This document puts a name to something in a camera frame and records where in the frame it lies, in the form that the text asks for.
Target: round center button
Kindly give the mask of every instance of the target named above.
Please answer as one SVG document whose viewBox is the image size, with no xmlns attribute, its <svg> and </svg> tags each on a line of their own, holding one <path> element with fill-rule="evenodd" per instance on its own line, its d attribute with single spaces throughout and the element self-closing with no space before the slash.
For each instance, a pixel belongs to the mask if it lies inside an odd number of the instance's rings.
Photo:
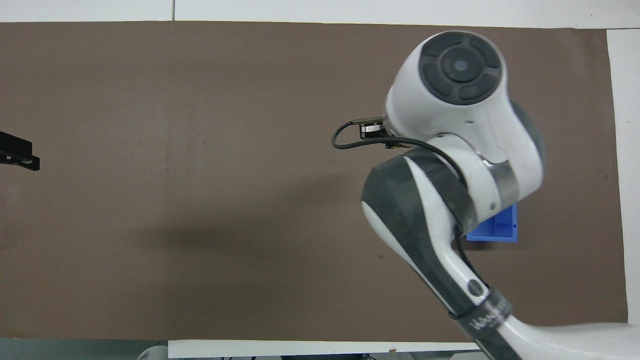
<svg viewBox="0 0 640 360">
<path fill-rule="evenodd" d="M 478 54 L 464 47 L 456 47 L 447 51 L 442 57 L 444 74 L 457 83 L 468 83 L 480 75 L 484 67 Z"/>
</svg>

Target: black plastic bracket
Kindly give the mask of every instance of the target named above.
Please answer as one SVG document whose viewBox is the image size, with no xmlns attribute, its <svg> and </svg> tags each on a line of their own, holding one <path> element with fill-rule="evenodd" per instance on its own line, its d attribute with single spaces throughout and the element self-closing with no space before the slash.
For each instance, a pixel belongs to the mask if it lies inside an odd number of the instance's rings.
<svg viewBox="0 0 640 360">
<path fill-rule="evenodd" d="M 29 170 L 40 170 L 40 158 L 33 156 L 33 144 L 0 131 L 0 164 L 18 165 Z"/>
</svg>

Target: gray floor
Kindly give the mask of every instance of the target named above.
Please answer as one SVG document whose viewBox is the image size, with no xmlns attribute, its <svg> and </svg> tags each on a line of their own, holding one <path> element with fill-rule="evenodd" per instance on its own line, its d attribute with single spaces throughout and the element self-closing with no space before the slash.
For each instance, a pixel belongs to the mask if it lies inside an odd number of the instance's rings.
<svg viewBox="0 0 640 360">
<path fill-rule="evenodd" d="M 166 341 L 0 338 L 0 359 L 136 360 L 144 350 L 158 344 L 166 345 Z M 453 354 L 454 352 L 399 352 L 371 356 L 376 360 L 450 360 Z"/>
</svg>

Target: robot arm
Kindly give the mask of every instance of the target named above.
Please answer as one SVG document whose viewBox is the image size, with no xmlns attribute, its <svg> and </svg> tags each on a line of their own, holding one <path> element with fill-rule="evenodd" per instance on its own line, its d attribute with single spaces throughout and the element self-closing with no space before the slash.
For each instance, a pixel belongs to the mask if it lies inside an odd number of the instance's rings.
<svg viewBox="0 0 640 360">
<path fill-rule="evenodd" d="M 627 324 L 519 322 L 509 302 L 451 248 L 451 240 L 542 182 L 540 134 L 509 100 L 506 80 L 504 58 L 479 35 L 448 31 L 419 44 L 389 90 L 386 115 L 347 123 L 333 137 L 339 149 L 417 146 L 371 170 L 364 213 L 491 359 L 640 359 L 640 331 Z M 360 125 L 364 140 L 336 144 L 350 124 Z"/>
</svg>

